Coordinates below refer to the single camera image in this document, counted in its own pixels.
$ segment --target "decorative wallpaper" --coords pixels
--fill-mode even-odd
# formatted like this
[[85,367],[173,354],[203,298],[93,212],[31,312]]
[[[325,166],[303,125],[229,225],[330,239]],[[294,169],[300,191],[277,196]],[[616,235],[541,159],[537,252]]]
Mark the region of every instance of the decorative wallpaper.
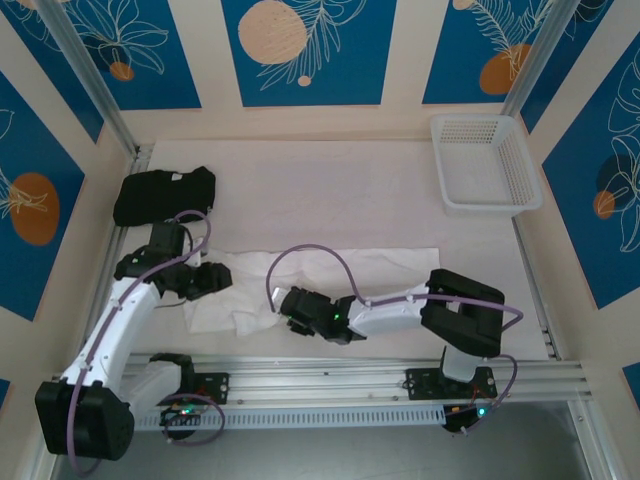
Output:
[[0,306],[33,320],[84,173],[0,74]]
[[529,132],[547,109],[614,0],[582,0],[520,114]]
[[640,35],[543,164],[598,308],[640,286]]
[[222,0],[245,107],[378,105],[395,0]]
[[[69,0],[62,5],[122,110],[200,108],[166,0]],[[95,140],[102,120],[31,0],[0,8]]]

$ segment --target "metal frame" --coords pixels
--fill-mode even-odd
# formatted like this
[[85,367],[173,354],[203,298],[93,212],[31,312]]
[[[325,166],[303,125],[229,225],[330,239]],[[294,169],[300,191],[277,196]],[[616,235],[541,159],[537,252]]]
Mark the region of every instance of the metal frame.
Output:
[[[556,2],[521,69],[521,74],[505,100],[503,114],[518,114],[579,1]],[[63,9],[54,0],[34,2],[45,25],[118,141],[131,158],[137,155],[130,172],[146,170],[152,147],[138,149],[135,145],[113,96],[83,48]],[[536,283],[535,270],[529,261],[526,242],[521,236],[517,219],[514,219],[513,226],[541,329],[550,349],[550,360],[521,363],[518,380],[506,401],[566,401],[592,477],[606,480],[627,478],[591,397],[580,363],[566,360],[567,351],[553,318],[547,312],[543,292]],[[111,277],[120,257],[125,236],[126,229],[112,226],[103,269],[87,318],[85,338],[97,322],[108,298]],[[147,361],[147,356],[132,355],[125,374],[135,374]],[[416,406],[438,408],[442,404],[461,403],[456,400],[409,401],[406,390],[402,388],[404,371],[408,368],[437,367],[437,361],[215,356],[195,356],[194,361],[196,371],[225,371],[231,375],[228,405],[224,408],[232,412],[241,412],[245,417],[263,415],[264,412],[275,410],[300,412],[313,408],[321,408],[323,411],[382,408],[388,412],[399,412]],[[511,364],[488,362],[488,365],[494,369],[498,388],[504,388],[511,375]],[[215,428],[214,423],[211,423],[209,428]],[[25,478],[49,478],[51,475],[55,457],[46,452],[42,438],[38,439],[39,443],[34,447],[33,468]]]
[[549,16],[540,28],[540,33],[533,42],[533,47],[504,100],[500,112],[502,115],[516,117],[520,113],[580,1],[555,0]]
[[[153,147],[140,149],[138,160],[133,163],[131,173],[147,169],[152,149]],[[576,432],[592,478],[624,479],[626,478],[624,475],[616,473],[620,472],[622,467],[602,427],[602,419],[597,414],[580,362],[566,360],[567,351],[553,317],[547,311],[544,292],[536,282],[535,269],[528,258],[526,240],[521,235],[517,219],[514,219],[513,226],[541,330],[550,348],[550,359],[545,362],[521,362],[518,379],[505,401],[566,401],[571,409]],[[125,236],[126,229],[115,227],[112,231],[85,336],[90,334],[100,311],[104,308],[111,277],[115,264],[120,258]],[[148,358],[147,355],[132,355],[125,375],[138,373],[147,363]],[[265,412],[275,410],[294,414],[313,408],[322,408],[323,411],[339,411],[344,408],[364,411],[376,407],[385,411],[401,412],[416,405],[433,408],[443,404],[461,403],[459,400],[413,402],[408,399],[407,391],[402,388],[404,371],[408,368],[438,367],[437,360],[261,358],[215,355],[195,355],[193,360],[196,371],[229,373],[231,375],[230,390],[224,410],[234,414],[242,412],[244,417],[251,417],[254,420],[264,416]],[[511,364],[506,362],[488,362],[487,364],[494,369],[500,390],[511,376]],[[156,409],[155,412],[150,413],[146,421],[153,423],[154,415],[157,418],[160,411],[161,409]],[[215,429],[217,423],[205,422],[198,428]],[[276,424],[274,423],[271,427],[261,425],[259,428],[276,428]],[[161,427],[157,424],[149,424],[138,425],[137,429],[159,430]]]
[[129,158],[135,158],[137,146],[133,134],[122,118],[118,104],[98,72],[98,68],[91,60],[89,52],[82,44],[82,40],[80,40],[60,2],[34,0],[34,4],[38,9],[38,15],[60,47],[60,51],[69,62],[105,123],[113,131],[116,140]]

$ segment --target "metal bar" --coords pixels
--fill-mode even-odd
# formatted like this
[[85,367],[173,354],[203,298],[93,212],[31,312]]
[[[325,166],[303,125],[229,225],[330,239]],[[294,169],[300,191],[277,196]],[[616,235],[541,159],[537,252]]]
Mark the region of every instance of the metal bar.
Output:
[[596,480],[613,480],[610,470],[607,468],[607,461],[600,448],[597,437],[591,428],[591,422],[588,418],[585,406],[578,401],[567,402],[571,418],[582,447],[587,468],[591,474],[591,478]]
[[120,115],[118,104],[109,91],[107,84],[91,60],[89,52],[82,44],[62,3],[56,0],[34,0],[38,14],[58,44],[60,51],[80,80],[105,123],[111,128],[116,139],[129,155],[135,158],[136,143]]
[[536,309],[538,321],[540,322],[543,330],[546,329],[545,334],[549,336],[551,348],[553,349],[555,358],[557,358],[558,360],[562,360],[563,358],[566,358],[567,351],[555,328],[555,324],[552,324],[552,317],[551,315],[549,315],[547,303],[544,301],[542,291],[538,286],[535,270],[533,268],[531,260],[529,259],[527,247],[522,237],[522,227],[520,226],[520,220],[515,217],[512,219],[512,223],[513,231],[516,234],[516,241],[518,242],[518,248],[520,249],[520,256],[522,257],[522,263],[524,264],[524,270],[527,275],[527,280],[529,281],[529,289],[531,290],[531,297],[533,298],[533,304]]
[[[149,165],[152,151],[153,146],[140,147],[140,151],[138,152],[135,160],[129,165],[128,174],[131,175],[145,171]],[[98,323],[102,310],[104,310],[104,307],[107,304],[109,292],[111,290],[111,280],[113,278],[113,273],[116,270],[116,264],[120,258],[120,251],[122,250],[122,245],[124,244],[126,237],[127,228],[117,227],[112,222],[107,251],[105,253],[104,260],[102,261],[102,269],[100,270],[98,285],[93,295],[93,301],[91,302],[91,308],[89,309],[89,316],[87,317],[87,323],[85,324],[84,335],[82,336],[83,343],[89,338],[89,335],[91,335],[93,327]]]
[[549,57],[556,48],[564,29],[580,4],[580,0],[548,1],[554,2],[554,5],[540,28],[538,37],[533,42],[531,51],[527,55],[513,87],[511,87],[511,91],[507,94],[502,112],[500,112],[502,115],[515,117],[520,113],[542,70],[549,61]]
[[[442,406],[405,405],[395,407],[233,409],[225,408],[225,429],[266,430],[283,428],[391,427],[402,425],[444,425]],[[136,422],[136,431],[159,431],[160,411],[149,412]],[[221,417],[208,411],[172,430],[217,430]]]
[[[125,375],[148,361],[132,355]],[[462,404],[464,400],[410,401],[403,388],[408,368],[437,368],[438,361],[385,359],[275,359],[194,356],[197,372],[230,374],[225,408],[306,408]],[[491,361],[499,390],[512,375],[510,362]],[[579,362],[522,362],[507,401],[591,398]]]

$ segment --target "mounting plate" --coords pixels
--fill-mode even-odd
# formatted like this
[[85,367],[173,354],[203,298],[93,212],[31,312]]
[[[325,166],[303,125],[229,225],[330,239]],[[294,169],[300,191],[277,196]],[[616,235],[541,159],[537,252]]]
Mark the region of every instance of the mounting plate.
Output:
[[[210,397],[211,400],[216,402],[218,405],[226,405],[227,396],[229,395],[229,374],[222,372],[196,373],[194,374],[193,379],[193,391],[178,391],[177,393],[195,393],[196,395]],[[174,403],[176,403],[175,400],[160,402],[158,405],[162,407],[172,405]],[[189,403],[194,405],[204,405],[204,402],[199,400],[190,400]]]
[[489,367],[478,367],[469,383],[444,378],[439,368],[410,368],[405,372],[403,387],[409,391],[409,400],[467,400],[472,399],[474,387],[479,397],[496,398],[493,372]]

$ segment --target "white cloth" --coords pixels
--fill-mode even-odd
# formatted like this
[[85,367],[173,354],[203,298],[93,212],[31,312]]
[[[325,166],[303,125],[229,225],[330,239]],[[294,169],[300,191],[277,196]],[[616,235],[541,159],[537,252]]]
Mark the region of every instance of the white cloth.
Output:
[[[379,248],[338,250],[351,268],[363,295],[381,295],[414,287],[440,267],[437,248]],[[238,335],[267,329],[279,316],[269,309],[265,277],[278,253],[230,254],[210,251],[205,260],[231,270],[233,285],[184,306],[190,333],[236,330]],[[351,295],[342,265],[327,252],[304,250],[286,256],[276,267],[271,288],[292,286],[318,291],[332,298]]]

